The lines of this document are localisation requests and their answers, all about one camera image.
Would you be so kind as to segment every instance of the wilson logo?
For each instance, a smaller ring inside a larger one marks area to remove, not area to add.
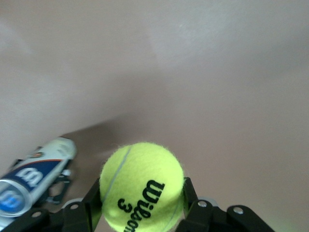
[[[148,181],[142,193],[144,199],[139,200],[134,209],[132,204],[125,204],[125,199],[121,198],[118,200],[118,207],[126,213],[131,213],[124,232],[134,232],[143,218],[151,217],[150,211],[154,209],[154,204],[157,204],[164,186],[165,184],[159,184],[154,180]]]
[[[30,187],[37,187],[40,180],[43,178],[43,174],[36,168],[24,168],[16,173],[16,176],[26,181]]]
[[[0,195],[0,205],[7,210],[14,210],[19,207],[23,202],[23,198],[15,191],[7,190]]]

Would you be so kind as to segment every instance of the beige wall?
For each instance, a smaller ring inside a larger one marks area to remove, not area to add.
[[[198,195],[308,231],[308,12],[306,0],[1,1],[1,173],[102,123],[75,135],[68,198],[118,145],[154,141]]]

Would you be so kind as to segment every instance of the tennis ball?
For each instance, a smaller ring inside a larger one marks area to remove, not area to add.
[[[181,165],[164,147],[124,146],[100,176],[103,215],[117,232],[166,232],[182,215],[183,184]]]

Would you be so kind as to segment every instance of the screw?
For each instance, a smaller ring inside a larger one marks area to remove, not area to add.
[[[243,210],[240,207],[234,207],[233,211],[237,214],[243,214]]]
[[[41,214],[42,214],[42,212],[41,212],[41,211],[38,211],[38,212],[33,213],[33,214],[31,215],[31,217],[37,218],[37,217],[41,216]]]
[[[77,209],[78,208],[78,204],[73,204],[71,205],[70,209]]]
[[[198,206],[200,206],[200,207],[207,207],[207,203],[204,202],[204,201],[199,201],[197,204],[198,204]]]

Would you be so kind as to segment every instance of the metal can lid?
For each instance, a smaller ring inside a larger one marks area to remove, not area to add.
[[[31,206],[31,195],[24,186],[12,180],[0,180],[0,216],[18,217]]]

